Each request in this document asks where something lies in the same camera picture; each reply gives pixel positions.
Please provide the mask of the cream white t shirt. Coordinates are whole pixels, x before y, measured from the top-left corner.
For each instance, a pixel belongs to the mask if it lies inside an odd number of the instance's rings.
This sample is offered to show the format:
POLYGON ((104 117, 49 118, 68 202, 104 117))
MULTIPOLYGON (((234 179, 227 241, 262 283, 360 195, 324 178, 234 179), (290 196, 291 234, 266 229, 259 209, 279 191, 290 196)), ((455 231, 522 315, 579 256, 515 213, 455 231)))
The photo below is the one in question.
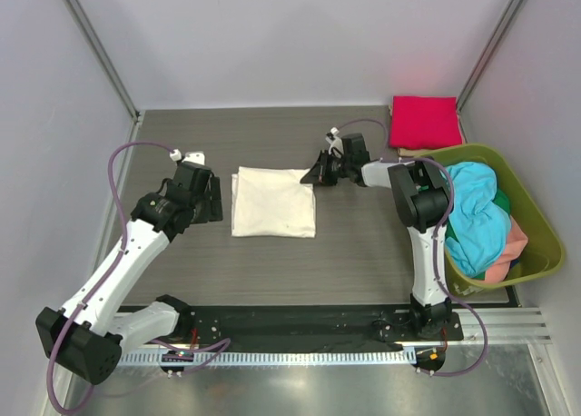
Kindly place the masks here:
POLYGON ((231 176, 231 235, 315 238, 313 186, 300 182, 307 172, 241 166, 231 176))

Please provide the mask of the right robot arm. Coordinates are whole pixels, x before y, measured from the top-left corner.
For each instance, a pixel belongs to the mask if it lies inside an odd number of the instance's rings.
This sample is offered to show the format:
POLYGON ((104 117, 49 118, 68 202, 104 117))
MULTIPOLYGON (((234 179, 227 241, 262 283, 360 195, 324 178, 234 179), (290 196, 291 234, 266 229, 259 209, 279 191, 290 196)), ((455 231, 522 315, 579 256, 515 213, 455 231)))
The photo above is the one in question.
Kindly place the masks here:
POLYGON ((388 163, 370 158, 361 134, 328 137, 330 148, 300 179, 302 184, 334 186, 348 179, 361 187, 391 190, 397 215, 408 229, 414 282, 409 328, 422 340, 439 335, 452 314, 443 280, 444 239, 451 205, 450 190, 438 166, 429 159, 388 163))

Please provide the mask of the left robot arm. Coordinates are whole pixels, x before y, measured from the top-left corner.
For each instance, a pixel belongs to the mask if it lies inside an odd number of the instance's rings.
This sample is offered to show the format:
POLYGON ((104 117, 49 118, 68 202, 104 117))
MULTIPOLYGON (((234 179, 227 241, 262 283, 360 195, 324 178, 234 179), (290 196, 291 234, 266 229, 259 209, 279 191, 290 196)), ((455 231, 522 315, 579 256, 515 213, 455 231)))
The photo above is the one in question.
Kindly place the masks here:
POLYGON ((104 382, 126 353, 164 338, 185 342, 192 308, 171 295, 123 319, 115 314, 146 268, 193 224, 222 220, 220 180, 192 161, 178 163, 164 189, 140 198, 123 235, 87 283, 57 311, 46 307, 35 326, 46 357, 92 385, 104 382))

